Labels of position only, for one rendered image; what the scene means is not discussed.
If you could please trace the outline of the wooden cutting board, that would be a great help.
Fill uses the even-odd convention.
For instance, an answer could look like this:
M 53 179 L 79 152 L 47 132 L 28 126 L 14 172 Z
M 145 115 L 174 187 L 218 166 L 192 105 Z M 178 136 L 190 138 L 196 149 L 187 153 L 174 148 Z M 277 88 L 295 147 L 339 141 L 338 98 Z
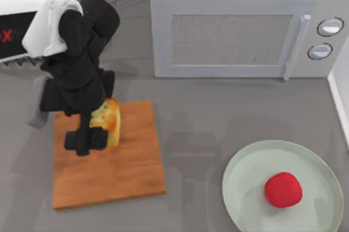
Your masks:
M 70 209 L 164 194 L 166 185 L 151 100 L 120 104 L 117 147 L 79 157 L 64 148 L 78 116 L 55 114 L 52 207 Z

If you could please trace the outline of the pale green plate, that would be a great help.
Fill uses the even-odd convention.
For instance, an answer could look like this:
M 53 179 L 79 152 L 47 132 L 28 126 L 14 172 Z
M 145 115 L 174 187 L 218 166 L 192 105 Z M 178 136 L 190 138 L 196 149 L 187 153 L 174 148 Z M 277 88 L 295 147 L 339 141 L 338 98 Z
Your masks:
M 299 203 L 272 206 L 265 194 L 267 180 L 290 173 L 303 191 Z M 222 198 L 240 232 L 339 232 L 344 215 L 340 183 L 325 161 L 304 146 L 264 140 L 240 149 L 222 178 Z

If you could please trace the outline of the microwave door with window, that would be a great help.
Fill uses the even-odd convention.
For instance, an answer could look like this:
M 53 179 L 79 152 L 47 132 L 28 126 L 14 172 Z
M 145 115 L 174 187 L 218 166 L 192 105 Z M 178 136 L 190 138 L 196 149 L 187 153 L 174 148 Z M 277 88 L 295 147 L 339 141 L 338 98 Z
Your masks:
M 282 78 L 311 0 L 151 0 L 155 75 Z

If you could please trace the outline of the red round fruit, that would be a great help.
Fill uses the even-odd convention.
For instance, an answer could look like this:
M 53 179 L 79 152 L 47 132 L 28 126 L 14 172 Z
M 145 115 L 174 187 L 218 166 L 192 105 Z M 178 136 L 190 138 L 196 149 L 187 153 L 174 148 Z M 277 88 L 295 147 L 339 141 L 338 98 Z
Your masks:
M 303 197 L 297 178 L 289 172 L 279 172 L 264 184 L 264 195 L 270 205 L 284 209 L 298 204 Z

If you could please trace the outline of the grey microwave knob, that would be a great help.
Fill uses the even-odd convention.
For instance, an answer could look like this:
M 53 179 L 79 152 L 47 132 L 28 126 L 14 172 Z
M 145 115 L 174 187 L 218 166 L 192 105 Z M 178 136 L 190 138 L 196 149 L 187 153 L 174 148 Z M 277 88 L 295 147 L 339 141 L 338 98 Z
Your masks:
M 313 45 L 308 50 L 308 57 L 312 60 L 322 60 L 330 56 L 333 47 L 328 43 Z
M 331 37 L 338 34 L 344 27 L 344 21 L 341 18 L 334 17 L 332 19 L 323 20 L 317 26 L 317 32 L 323 37 Z

